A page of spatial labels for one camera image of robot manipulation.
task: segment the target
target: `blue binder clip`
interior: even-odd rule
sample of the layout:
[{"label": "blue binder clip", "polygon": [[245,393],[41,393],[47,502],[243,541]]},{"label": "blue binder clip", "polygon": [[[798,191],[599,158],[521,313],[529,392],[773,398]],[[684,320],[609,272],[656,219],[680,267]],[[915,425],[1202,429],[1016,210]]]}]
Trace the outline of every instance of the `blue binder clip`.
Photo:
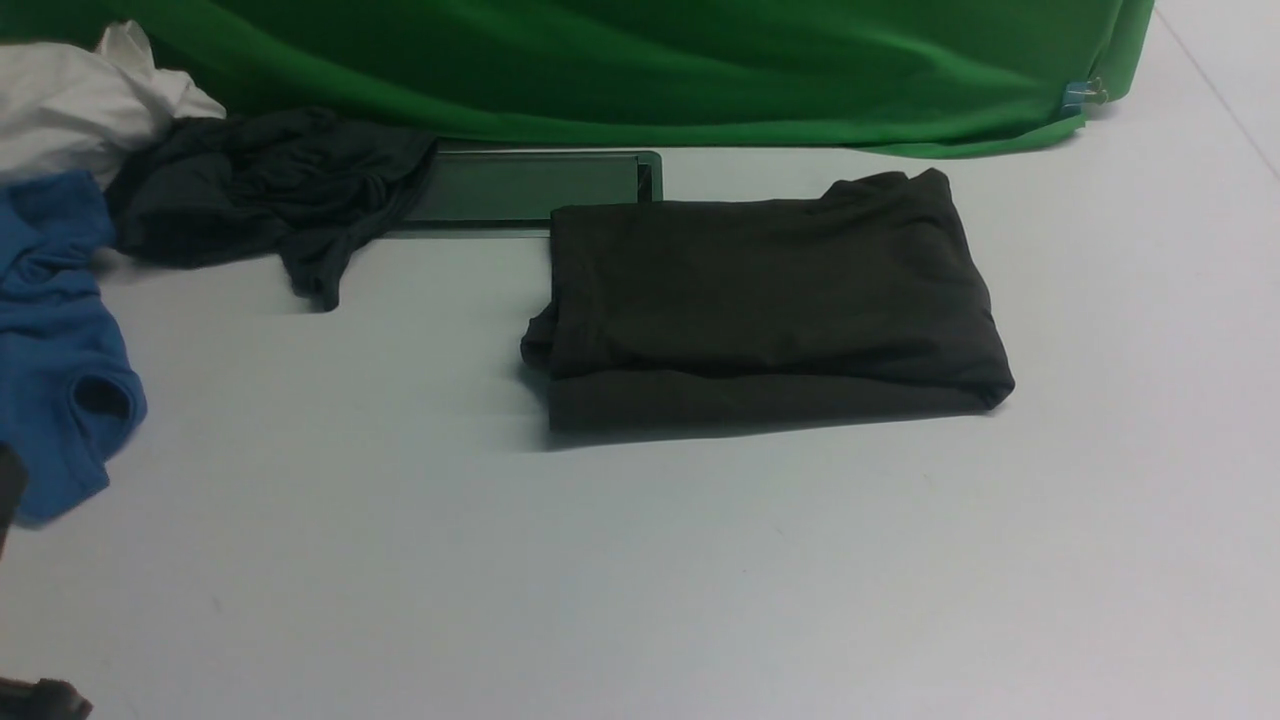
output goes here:
[{"label": "blue binder clip", "polygon": [[1102,105],[1108,99],[1102,78],[1068,83],[1062,92],[1062,117],[1073,118],[1084,113],[1085,105]]}]

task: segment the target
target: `white table surface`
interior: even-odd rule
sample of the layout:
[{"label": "white table surface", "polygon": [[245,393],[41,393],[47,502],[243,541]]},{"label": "white table surface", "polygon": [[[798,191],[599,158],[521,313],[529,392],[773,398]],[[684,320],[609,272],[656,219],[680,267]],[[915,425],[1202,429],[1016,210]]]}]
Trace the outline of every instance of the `white table surface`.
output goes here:
[{"label": "white table surface", "polygon": [[[923,161],[667,150],[671,199]],[[1280,716],[1280,182],[1164,24],[1046,152],[940,163],[1019,387],[964,418],[552,451],[543,240],[123,263],[151,402],[17,532],[0,675],[95,720]]]}]

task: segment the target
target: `dark object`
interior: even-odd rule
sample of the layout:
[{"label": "dark object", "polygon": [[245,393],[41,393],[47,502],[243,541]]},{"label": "dark object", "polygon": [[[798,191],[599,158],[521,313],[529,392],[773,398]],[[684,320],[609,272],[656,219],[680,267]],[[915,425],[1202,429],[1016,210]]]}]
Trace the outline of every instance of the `dark object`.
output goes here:
[{"label": "dark object", "polygon": [[90,270],[113,237],[87,172],[0,187],[0,438],[31,474],[23,520],[52,520],[105,488],[106,460],[147,413]]},{"label": "dark object", "polygon": [[188,119],[106,197],[125,255],[200,268],[278,252],[294,291],[333,310],[352,254],[419,202],[434,152],[429,132],[319,108]]},{"label": "dark object", "polygon": [[567,208],[522,342],[553,430],[982,413],[1012,389],[946,176]]},{"label": "dark object", "polygon": [[70,683],[0,679],[0,720],[84,720],[92,711]]},{"label": "dark object", "polygon": [[4,557],[4,539],[24,489],[27,469],[22,466],[22,459],[8,443],[0,442],[0,557]]},{"label": "dark object", "polygon": [[566,205],[662,200],[657,152],[508,152],[442,150],[430,192],[399,227],[544,228]]}]

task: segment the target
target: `green fabric backdrop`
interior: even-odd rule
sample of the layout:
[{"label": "green fabric backdrop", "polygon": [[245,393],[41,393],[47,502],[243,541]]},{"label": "green fabric backdrop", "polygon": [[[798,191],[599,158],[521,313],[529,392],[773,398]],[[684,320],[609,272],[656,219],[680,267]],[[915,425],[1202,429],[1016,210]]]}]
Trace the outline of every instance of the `green fabric backdrop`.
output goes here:
[{"label": "green fabric backdrop", "polygon": [[133,18],[236,111],[323,104],[462,138],[1057,142],[1069,82],[1129,90],[1153,0],[0,0],[0,35]]}]

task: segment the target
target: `folded dark gray shirt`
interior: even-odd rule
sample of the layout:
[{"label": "folded dark gray shirt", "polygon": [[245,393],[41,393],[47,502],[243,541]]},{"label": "folded dark gray shirt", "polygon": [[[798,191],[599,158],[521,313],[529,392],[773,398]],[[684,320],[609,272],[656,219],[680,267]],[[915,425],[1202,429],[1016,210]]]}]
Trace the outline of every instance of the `folded dark gray shirt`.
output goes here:
[{"label": "folded dark gray shirt", "polygon": [[946,176],[818,200],[566,208],[525,363],[553,430],[973,414],[1014,389]]}]

